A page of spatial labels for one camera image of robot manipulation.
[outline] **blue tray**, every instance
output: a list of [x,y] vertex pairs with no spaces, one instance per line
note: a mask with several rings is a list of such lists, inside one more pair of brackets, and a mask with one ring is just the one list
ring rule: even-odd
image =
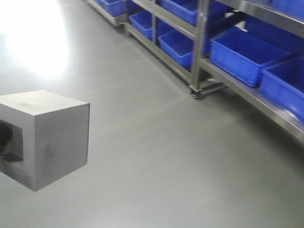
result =
[[[153,37],[153,28],[152,28],[152,14],[146,10],[143,10],[139,13],[133,14],[129,17],[131,24],[134,28],[140,31],[145,37],[149,40],[152,40]],[[173,30],[173,28],[163,22],[162,20],[157,21],[158,30],[157,34],[159,36]]]
[[304,52],[304,38],[257,18],[247,16],[245,29],[249,33],[291,53],[299,54]]
[[288,51],[243,30],[228,32],[211,42],[211,62],[252,87],[259,86],[263,68],[290,56]]
[[304,58],[263,70],[260,93],[304,122]]
[[189,70],[191,68],[194,46],[192,39],[176,30],[173,30],[158,37],[158,40],[164,52],[171,56],[185,69]]
[[99,0],[101,6],[112,16],[117,17],[126,13],[126,0]]
[[304,19],[304,0],[273,0],[272,8]]
[[[162,7],[192,25],[196,25],[198,17],[198,0],[161,0]],[[225,16],[228,7],[220,2],[212,3],[210,20],[216,21]]]

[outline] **metal shelf frame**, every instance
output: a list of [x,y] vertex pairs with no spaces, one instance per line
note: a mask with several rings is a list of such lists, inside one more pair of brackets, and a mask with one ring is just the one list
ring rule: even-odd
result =
[[[87,0],[87,2],[92,7],[94,7],[114,26],[124,24],[127,34],[132,34],[153,54],[155,54],[160,60],[162,60],[166,65],[168,65],[183,80],[185,80],[190,85],[191,94],[193,98],[197,98],[196,95],[201,92],[208,92],[208,86],[206,86],[205,88],[201,88],[200,85],[206,82],[208,84],[208,81],[211,82],[212,85],[212,80],[208,80],[208,78],[210,79],[210,77],[212,77],[216,80],[216,82],[221,82],[218,88],[223,88],[224,86],[231,88],[241,97],[243,97],[253,106],[255,106],[257,109],[267,115],[270,119],[276,122],[278,125],[286,129],[291,135],[293,135],[295,138],[304,143],[303,123],[298,121],[297,118],[295,118],[286,110],[276,106],[272,102],[265,99],[262,95],[260,95],[258,88],[252,88],[247,86],[246,84],[242,83],[226,71],[220,69],[215,64],[211,63],[207,58],[207,55],[202,56],[201,53],[204,49],[205,43],[204,39],[205,37],[208,37],[207,24],[209,19],[211,0],[199,0],[199,14],[196,26],[187,23],[183,19],[165,10],[156,3],[156,0],[133,1],[152,14],[152,41],[147,39],[143,34],[141,34],[129,23],[128,15],[125,14],[118,17],[113,17],[103,8],[101,8],[94,0]],[[248,14],[304,38],[303,21],[285,15],[281,12],[275,11],[267,5],[261,5],[247,0],[216,1],[226,4],[236,9],[236,11],[239,11],[238,13],[234,14],[234,18],[230,17],[225,19],[226,22],[229,21],[228,27],[233,26],[235,23],[238,22],[238,20],[239,22],[242,21],[244,19],[244,15]],[[194,40],[194,57],[191,72],[184,69],[181,65],[175,62],[158,46],[156,23],[157,18],[165,21],[179,32]]]
[[132,34],[136,39],[138,39],[144,46],[146,46],[153,54],[155,54],[159,59],[161,59],[167,66],[169,66],[174,72],[176,72],[182,79],[184,79],[189,85],[192,83],[193,74],[196,72],[188,71],[183,68],[180,64],[175,62],[169,55],[167,55],[160,47],[158,47],[157,43],[157,23],[156,19],[159,18],[171,25],[173,28],[183,33],[185,36],[194,40],[194,61],[192,63],[191,69],[196,69],[197,61],[199,53],[198,53],[198,44],[197,40],[201,36],[200,31],[202,31],[201,27],[204,25],[200,23],[203,19],[203,15],[198,15],[198,24],[197,26],[193,26],[190,23],[184,21],[183,19],[177,17],[176,15],[170,13],[165,10],[161,6],[156,3],[156,0],[133,0],[136,4],[141,6],[143,9],[149,11],[152,14],[152,27],[153,27],[153,37],[152,41],[147,39],[144,35],[138,32],[131,24],[125,24],[125,30],[127,33]]
[[106,18],[113,26],[120,26],[128,21],[127,14],[113,17],[109,12],[107,12],[94,0],[87,0],[87,3],[89,3],[97,12],[99,12],[104,18]]
[[[206,24],[209,17],[211,0],[201,0],[201,13],[203,14],[201,26],[202,36],[196,41],[202,45],[197,45],[199,49],[198,53],[201,53],[203,47],[204,37],[207,33]],[[216,0],[223,4],[226,4],[236,10],[239,10],[245,14],[251,15],[265,22],[268,22],[274,26],[287,30],[300,37],[304,38],[304,22],[298,19],[292,18],[281,12],[271,9],[269,6],[253,3],[246,0]],[[198,72],[201,71],[203,74],[211,75],[214,79],[222,82],[227,87],[231,88],[242,98],[246,99],[253,106],[263,112],[266,116],[272,119],[275,123],[280,125],[282,128],[287,130],[296,139],[304,143],[304,124],[300,122],[294,115],[273,104],[272,102],[265,99],[260,93],[258,88],[252,88],[244,84],[240,80],[233,77],[231,74],[222,70],[215,64],[211,63],[207,56],[198,56],[195,60],[195,69],[193,69],[191,89],[199,91],[200,81]]]

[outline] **stainless steel shelving unit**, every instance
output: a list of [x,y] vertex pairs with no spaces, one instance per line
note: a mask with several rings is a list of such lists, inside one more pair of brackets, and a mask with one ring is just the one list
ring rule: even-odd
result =
[[117,17],[113,17],[109,12],[107,12],[104,8],[98,5],[94,0],[87,0],[87,2],[104,18],[106,18],[113,26],[119,26],[128,21],[128,15],[123,14]]
[[[203,21],[206,24],[208,21],[209,4],[210,0],[203,1]],[[291,33],[294,33],[304,38],[304,22],[285,15],[281,12],[271,9],[269,6],[252,3],[246,0],[217,0],[223,4],[226,4],[236,10],[254,16],[272,25],[285,29]],[[202,34],[206,33],[206,29],[203,27]],[[206,74],[212,75],[215,79],[219,80],[227,87],[234,90],[241,97],[250,102],[253,106],[267,115],[270,119],[276,122],[278,125],[286,129],[291,135],[304,143],[304,124],[297,120],[290,112],[276,106],[272,102],[265,99],[259,93],[258,88],[252,88],[226,71],[222,70],[215,64],[211,63],[205,56],[200,56],[197,60],[195,71],[203,70]],[[195,91],[199,90],[200,81],[197,74],[192,78],[191,88]]]
[[[112,17],[94,0],[87,1],[114,26],[124,24],[127,34],[132,34],[137,40],[139,40],[153,54],[155,54],[160,60],[162,60],[190,85],[191,95],[193,98],[198,98],[198,95],[201,92],[207,91],[207,87],[210,85],[208,82],[210,82],[210,78],[212,78],[216,82],[222,83],[218,88],[223,88],[224,86],[231,88],[261,112],[271,118],[278,125],[285,128],[291,135],[304,143],[303,123],[298,121],[286,110],[276,106],[261,96],[258,88],[249,87],[226,71],[220,69],[218,66],[209,61],[208,55],[202,56],[201,53],[204,49],[203,44],[205,43],[204,38],[207,37],[206,35],[208,33],[207,23],[209,19],[211,0],[199,0],[199,15],[198,23],[196,26],[187,23],[183,19],[165,10],[156,3],[156,0],[133,0],[136,4],[140,5],[143,9],[149,11],[152,14],[152,26],[154,28],[152,41],[147,39],[130,23],[128,23],[128,15]],[[225,26],[233,26],[235,23],[243,20],[244,17],[242,16],[244,16],[244,14],[248,14],[304,38],[303,21],[275,11],[267,5],[261,5],[247,0],[216,1],[226,4],[238,11],[234,12],[236,19],[232,19],[232,17],[230,17],[230,22],[226,23]],[[175,62],[169,55],[162,51],[160,47],[158,47],[156,37],[156,18],[163,20],[179,32],[194,40],[194,59],[190,72]],[[205,88],[200,87],[202,85],[202,78],[204,80],[203,83],[207,84],[207,87]]]
[[[161,59],[167,66],[169,66],[174,72],[176,72],[182,79],[184,79],[189,85],[192,82],[193,74],[195,73],[193,70],[188,71],[183,68],[180,64],[175,62],[169,55],[167,55],[160,47],[157,46],[157,37],[156,37],[156,18],[159,18],[183,33],[185,36],[191,38],[196,41],[197,38],[200,37],[199,32],[202,31],[201,27],[203,23],[198,23],[197,26],[193,26],[183,19],[175,16],[171,12],[165,10],[161,6],[156,3],[156,0],[133,0],[136,4],[140,5],[143,9],[149,11],[152,15],[152,25],[153,25],[153,39],[150,41],[140,32],[138,32],[131,24],[126,23],[125,29],[127,33],[132,34],[136,39],[138,39],[144,46],[146,46],[153,54],[155,54],[159,59]],[[202,20],[202,14],[199,14],[199,19]],[[198,49],[194,48],[194,56],[199,56]],[[192,64],[192,69],[196,68],[197,62],[194,61]]]

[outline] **shelf caster wheel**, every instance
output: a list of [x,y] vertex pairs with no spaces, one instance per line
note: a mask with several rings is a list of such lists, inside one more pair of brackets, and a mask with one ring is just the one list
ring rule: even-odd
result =
[[196,91],[194,91],[194,90],[191,90],[191,97],[193,98],[193,99],[195,99],[195,100],[198,100],[198,99],[200,99],[200,92],[196,92]]

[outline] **shelf tier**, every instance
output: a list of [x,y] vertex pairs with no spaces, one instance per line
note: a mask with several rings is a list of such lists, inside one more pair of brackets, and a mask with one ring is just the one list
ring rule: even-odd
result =
[[304,21],[246,0],[217,1],[304,38]]
[[99,12],[104,18],[106,18],[114,26],[122,25],[128,21],[128,15],[126,14],[113,17],[109,12],[103,9],[94,0],[87,0],[87,3],[89,3],[97,12]]
[[148,38],[136,30],[131,24],[126,23],[125,29],[132,34],[137,40],[139,40],[144,46],[146,46],[154,55],[156,55],[161,61],[163,61],[168,67],[170,67],[175,73],[177,73],[188,84],[191,80],[191,73],[183,68],[180,64],[175,62],[170,56],[168,56],[162,49],[153,44]]
[[195,40],[197,28],[183,19],[175,16],[169,11],[165,10],[161,6],[153,3],[151,0],[133,0],[136,4],[140,5],[151,14],[155,15],[159,19],[163,20],[173,28],[183,33],[185,36]]
[[213,75],[217,80],[230,87],[242,98],[250,102],[253,106],[285,128],[291,135],[304,143],[304,125],[295,117],[291,116],[282,108],[276,106],[272,102],[265,99],[258,88],[249,87],[231,74],[222,70],[215,64],[211,63],[209,59],[203,58],[199,60],[199,65],[208,73]]

